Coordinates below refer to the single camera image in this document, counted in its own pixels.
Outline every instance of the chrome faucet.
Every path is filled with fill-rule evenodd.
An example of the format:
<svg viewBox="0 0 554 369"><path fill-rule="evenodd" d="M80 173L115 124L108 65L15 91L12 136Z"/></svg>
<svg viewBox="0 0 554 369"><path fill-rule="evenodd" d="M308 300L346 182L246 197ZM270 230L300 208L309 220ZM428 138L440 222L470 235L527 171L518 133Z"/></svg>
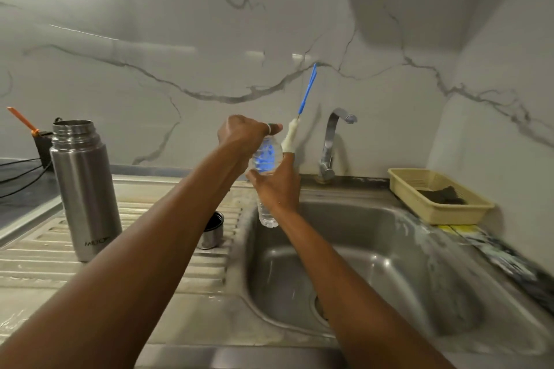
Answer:
<svg viewBox="0 0 554 369"><path fill-rule="evenodd" d="M327 129L325 130L325 143L323 144L323 152L319 161L319 181L327 182L335 177L335 171L331 169L333 166L333 140L337 130L338 119L342 118L347 124L353 124L358 121L356 115L347 113L343 108L335 108L329 116Z"/></svg>

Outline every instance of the orange handle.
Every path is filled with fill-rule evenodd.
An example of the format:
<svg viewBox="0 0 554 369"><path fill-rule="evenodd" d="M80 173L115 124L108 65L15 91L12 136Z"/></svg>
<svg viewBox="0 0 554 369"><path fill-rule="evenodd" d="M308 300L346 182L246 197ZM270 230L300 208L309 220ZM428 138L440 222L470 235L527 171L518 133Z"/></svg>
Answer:
<svg viewBox="0 0 554 369"><path fill-rule="evenodd" d="M33 135L33 137L37 136L39 134L39 129L36 128L35 126L33 126L29 120L27 120L23 114L21 114L19 111L17 111L14 107L8 107L8 111L10 111L10 113L12 113L13 115L15 115L19 121L21 121L22 123L24 123L28 128L31 129L31 134Z"/></svg>

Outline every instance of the plastic tray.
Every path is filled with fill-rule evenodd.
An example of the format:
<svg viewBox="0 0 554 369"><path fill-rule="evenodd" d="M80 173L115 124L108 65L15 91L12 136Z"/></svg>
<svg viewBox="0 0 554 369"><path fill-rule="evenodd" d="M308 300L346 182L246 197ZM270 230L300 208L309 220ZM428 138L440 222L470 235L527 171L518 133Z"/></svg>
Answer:
<svg viewBox="0 0 554 369"><path fill-rule="evenodd" d="M423 221L431 225L475 225L494 204L451 178L420 168L391 168L391 191ZM421 195L418 190L441 190L453 186L466 205L441 205Z"/></svg>

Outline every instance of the person's right arm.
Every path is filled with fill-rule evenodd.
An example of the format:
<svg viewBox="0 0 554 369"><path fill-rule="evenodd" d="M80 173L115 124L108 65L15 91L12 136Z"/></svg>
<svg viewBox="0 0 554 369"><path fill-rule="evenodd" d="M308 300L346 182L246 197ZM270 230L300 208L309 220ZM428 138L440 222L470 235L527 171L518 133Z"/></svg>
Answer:
<svg viewBox="0 0 554 369"><path fill-rule="evenodd" d="M298 214L293 161L294 155L287 154L274 175L251 171L248 177L300 256L349 364L355 369L453 369Z"/></svg>

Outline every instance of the thermos bottle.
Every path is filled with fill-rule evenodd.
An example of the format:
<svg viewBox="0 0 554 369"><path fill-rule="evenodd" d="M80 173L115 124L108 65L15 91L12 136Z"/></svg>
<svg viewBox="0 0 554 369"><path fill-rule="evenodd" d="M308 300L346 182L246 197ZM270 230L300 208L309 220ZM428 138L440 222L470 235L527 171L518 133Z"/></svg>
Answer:
<svg viewBox="0 0 554 369"><path fill-rule="evenodd" d="M91 261L121 233L106 145L92 121L53 125L52 163L79 261Z"/></svg>

